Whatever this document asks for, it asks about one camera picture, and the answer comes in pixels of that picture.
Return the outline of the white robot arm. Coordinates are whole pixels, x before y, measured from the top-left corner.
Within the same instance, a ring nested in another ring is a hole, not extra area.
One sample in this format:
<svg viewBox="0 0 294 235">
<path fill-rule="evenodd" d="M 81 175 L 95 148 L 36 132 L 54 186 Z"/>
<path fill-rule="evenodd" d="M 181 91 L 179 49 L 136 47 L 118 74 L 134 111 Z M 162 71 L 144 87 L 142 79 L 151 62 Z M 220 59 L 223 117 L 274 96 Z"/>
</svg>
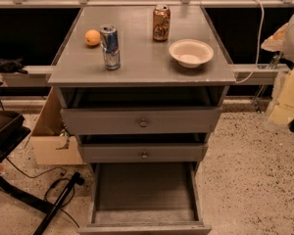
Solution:
<svg viewBox="0 0 294 235">
<path fill-rule="evenodd" d="M 279 51 L 284 59 L 294 64 L 294 14 L 288 23 L 262 43 L 261 48 L 271 52 Z M 294 68 L 285 76 L 269 120 L 279 125 L 288 125 L 294 120 Z"/>
</svg>

